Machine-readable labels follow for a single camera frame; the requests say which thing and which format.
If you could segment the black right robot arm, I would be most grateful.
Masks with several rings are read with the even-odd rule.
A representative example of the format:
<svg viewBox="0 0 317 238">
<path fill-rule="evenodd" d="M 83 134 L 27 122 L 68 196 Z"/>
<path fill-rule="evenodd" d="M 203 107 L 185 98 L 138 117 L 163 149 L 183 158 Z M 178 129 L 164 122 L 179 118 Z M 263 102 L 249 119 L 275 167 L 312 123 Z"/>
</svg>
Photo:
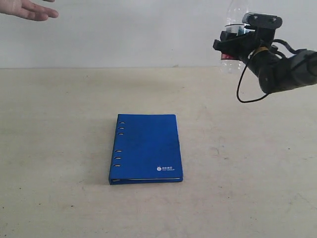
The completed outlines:
<svg viewBox="0 0 317 238">
<path fill-rule="evenodd" d="M 243 35 L 223 31 L 213 48 L 241 61 L 259 80 L 265 94 L 289 91 L 317 83 L 317 53 L 294 50 L 275 30 L 257 28 Z"/>
</svg>

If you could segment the person's bare hand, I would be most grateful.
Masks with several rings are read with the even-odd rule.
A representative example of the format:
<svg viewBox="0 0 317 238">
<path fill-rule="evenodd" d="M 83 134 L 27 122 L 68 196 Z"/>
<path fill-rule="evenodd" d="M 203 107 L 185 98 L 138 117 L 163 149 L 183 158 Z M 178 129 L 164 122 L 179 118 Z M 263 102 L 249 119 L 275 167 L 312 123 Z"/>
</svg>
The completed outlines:
<svg viewBox="0 0 317 238">
<path fill-rule="evenodd" d="M 1 0 L 0 13 L 38 22 L 59 16 L 56 10 L 38 5 L 31 0 Z"/>
</svg>

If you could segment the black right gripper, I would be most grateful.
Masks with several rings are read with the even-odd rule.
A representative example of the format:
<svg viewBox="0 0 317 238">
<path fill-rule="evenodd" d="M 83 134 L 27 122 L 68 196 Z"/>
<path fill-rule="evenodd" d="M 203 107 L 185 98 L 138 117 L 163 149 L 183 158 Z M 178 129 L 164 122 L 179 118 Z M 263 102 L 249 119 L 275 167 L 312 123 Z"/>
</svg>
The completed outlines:
<svg viewBox="0 0 317 238">
<path fill-rule="evenodd" d="M 239 27 L 237 33 L 222 31 L 220 40 L 214 40 L 213 48 L 225 55 L 233 57 L 235 60 L 243 60 L 254 51 L 260 48 L 270 49 L 270 45 L 275 36 L 275 30 L 257 28 L 250 30 Z"/>
</svg>

